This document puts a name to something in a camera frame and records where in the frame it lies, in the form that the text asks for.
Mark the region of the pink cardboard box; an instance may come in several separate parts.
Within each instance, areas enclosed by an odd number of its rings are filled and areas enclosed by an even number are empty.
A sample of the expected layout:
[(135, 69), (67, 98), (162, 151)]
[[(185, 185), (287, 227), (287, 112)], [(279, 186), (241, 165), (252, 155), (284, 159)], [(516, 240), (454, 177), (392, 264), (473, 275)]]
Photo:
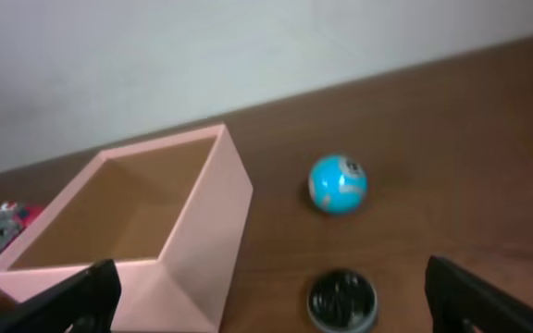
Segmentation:
[(253, 186), (223, 125), (103, 150), (0, 254), (24, 302), (114, 261), (115, 332), (216, 332)]

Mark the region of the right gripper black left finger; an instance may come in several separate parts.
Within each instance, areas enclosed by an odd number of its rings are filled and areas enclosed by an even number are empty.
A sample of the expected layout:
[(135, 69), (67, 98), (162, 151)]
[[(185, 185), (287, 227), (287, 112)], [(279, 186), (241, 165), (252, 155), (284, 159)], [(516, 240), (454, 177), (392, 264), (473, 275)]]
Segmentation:
[(121, 295), (115, 262), (97, 262), (0, 315), (0, 333), (109, 333)]

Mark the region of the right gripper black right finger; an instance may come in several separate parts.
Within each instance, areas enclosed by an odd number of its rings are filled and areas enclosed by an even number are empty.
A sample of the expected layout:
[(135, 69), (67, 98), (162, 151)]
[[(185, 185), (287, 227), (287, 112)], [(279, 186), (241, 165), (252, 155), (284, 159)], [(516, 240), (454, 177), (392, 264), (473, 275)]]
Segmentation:
[(433, 333), (533, 333), (533, 308), (450, 260), (431, 256), (425, 294)]

